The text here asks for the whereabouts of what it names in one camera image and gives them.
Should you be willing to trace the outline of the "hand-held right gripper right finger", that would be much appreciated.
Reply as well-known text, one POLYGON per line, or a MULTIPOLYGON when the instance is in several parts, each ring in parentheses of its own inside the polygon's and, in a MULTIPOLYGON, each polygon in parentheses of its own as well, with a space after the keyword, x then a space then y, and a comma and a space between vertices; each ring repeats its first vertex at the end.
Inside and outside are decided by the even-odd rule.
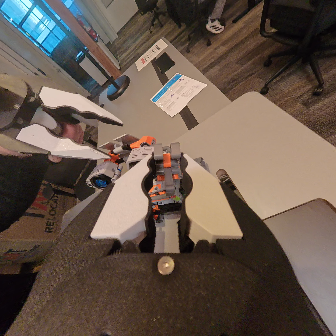
POLYGON ((193 243, 241 239, 243 233, 219 181, 189 155, 181 157, 183 199, 180 228, 193 243))

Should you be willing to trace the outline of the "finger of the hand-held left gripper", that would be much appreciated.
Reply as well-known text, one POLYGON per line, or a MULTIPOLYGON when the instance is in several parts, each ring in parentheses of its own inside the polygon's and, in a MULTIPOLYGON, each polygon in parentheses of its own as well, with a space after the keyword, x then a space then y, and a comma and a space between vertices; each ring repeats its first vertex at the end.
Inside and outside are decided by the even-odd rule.
POLYGON ((39 97, 43 106, 52 114, 59 116, 74 114, 86 120, 94 119, 105 124, 123 126, 123 122, 115 115, 82 95, 43 86, 39 97))
POLYGON ((109 156, 88 145, 80 145, 69 138, 57 137, 42 125, 33 124, 21 129, 17 140, 47 150, 51 155, 62 158, 99 160, 109 156))

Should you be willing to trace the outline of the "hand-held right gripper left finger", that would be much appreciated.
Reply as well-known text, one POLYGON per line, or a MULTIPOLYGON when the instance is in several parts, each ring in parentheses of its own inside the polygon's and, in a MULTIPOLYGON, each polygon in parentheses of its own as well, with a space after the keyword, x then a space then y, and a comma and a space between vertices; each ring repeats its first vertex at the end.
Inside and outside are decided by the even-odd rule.
POLYGON ((97 218, 90 237, 94 240, 117 239, 121 244, 130 240, 139 244, 155 244, 156 227, 145 179, 152 180, 147 155, 113 185, 97 218))

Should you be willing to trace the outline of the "black orange tracked toy robot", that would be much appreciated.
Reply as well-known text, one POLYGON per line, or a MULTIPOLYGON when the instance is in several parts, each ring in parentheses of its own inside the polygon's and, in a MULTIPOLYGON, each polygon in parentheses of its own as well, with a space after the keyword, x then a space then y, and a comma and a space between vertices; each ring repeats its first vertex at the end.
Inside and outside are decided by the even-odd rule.
POLYGON ((108 149, 109 158, 92 171, 86 180, 88 186, 100 190, 110 184, 112 186, 144 157, 153 155, 150 161, 153 178, 145 179, 145 189, 150 197, 154 222, 160 221, 166 212, 179 212, 181 216, 186 192, 183 189, 181 170, 183 153, 178 142, 163 147, 162 144, 157 144, 153 137, 144 136, 137 139, 125 134, 99 148, 108 149))

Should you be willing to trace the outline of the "person's left forearm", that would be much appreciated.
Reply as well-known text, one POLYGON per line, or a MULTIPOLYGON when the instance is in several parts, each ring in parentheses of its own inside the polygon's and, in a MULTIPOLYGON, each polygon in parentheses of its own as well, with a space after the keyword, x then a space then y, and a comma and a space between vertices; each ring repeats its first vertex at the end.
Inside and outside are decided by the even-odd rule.
POLYGON ((34 202, 50 163, 44 154, 0 156, 0 232, 18 221, 34 202))

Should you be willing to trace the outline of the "person's left hand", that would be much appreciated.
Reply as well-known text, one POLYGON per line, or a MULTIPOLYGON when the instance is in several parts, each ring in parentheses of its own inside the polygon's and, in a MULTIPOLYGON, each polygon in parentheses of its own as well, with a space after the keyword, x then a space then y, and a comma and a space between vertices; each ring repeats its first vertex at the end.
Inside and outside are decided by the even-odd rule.
MULTIPOLYGON (((69 123, 61 122, 60 125, 61 125, 61 133, 59 135, 60 137, 71 139, 78 144, 83 143, 84 131, 82 127, 80 126, 80 124, 69 124, 69 123)), ((20 159, 32 156, 31 153, 21 153, 21 152, 18 152, 15 150, 9 150, 3 147, 0 147, 0 154, 2 156, 15 156, 20 159)))

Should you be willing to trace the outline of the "cardboard moving box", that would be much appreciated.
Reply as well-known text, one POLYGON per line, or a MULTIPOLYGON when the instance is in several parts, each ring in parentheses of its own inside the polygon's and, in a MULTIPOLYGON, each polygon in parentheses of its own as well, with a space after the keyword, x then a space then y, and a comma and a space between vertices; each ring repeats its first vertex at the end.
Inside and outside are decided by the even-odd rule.
POLYGON ((62 218, 76 205, 77 199, 53 195, 48 200, 42 193, 45 187, 72 191, 46 181, 42 182, 36 199, 24 215, 0 234, 1 266, 39 261, 58 240, 62 218))

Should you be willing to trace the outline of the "white barcode sheet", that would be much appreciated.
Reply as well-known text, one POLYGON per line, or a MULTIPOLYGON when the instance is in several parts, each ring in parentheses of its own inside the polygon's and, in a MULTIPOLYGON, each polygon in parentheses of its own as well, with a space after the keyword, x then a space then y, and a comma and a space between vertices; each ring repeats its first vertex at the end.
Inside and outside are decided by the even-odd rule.
POLYGON ((151 63, 168 45, 161 38, 152 45, 136 62, 138 72, 140 72, 147 64, 151 63))

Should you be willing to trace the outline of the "black square table cover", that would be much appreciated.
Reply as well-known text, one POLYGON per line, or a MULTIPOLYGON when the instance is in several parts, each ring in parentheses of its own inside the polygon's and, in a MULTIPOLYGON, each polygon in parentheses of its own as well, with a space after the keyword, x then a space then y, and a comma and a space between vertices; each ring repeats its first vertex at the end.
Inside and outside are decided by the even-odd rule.
POLYGON ((162 74, 165 74, 175 65, 175 62, 166 52, 162 53, 158 58, 156 58, 155 63, 162 74))

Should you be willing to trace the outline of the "blue header printed sheet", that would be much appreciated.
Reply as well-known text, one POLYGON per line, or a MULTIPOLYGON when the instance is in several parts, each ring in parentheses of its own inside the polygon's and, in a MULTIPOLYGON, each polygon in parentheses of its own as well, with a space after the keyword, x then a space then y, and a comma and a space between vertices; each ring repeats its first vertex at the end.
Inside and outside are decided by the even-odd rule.
POLYGON ((173 117, 206 86, 206 83, 176 73, 150 100, 163 112, 173 117))

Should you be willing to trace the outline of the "black table leg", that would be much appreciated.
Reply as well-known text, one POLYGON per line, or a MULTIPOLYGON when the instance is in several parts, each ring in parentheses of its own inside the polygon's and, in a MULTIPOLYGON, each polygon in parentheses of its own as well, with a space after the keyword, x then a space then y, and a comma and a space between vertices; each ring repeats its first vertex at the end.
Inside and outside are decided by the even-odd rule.
POLYGON ((243 18, 248 12, 250 12, 255 6, 257 6, 262 0, 247 0, 247 8, 241 12, 237 17, 232 20, 232 23, 237 23, 241 18, 243 18))

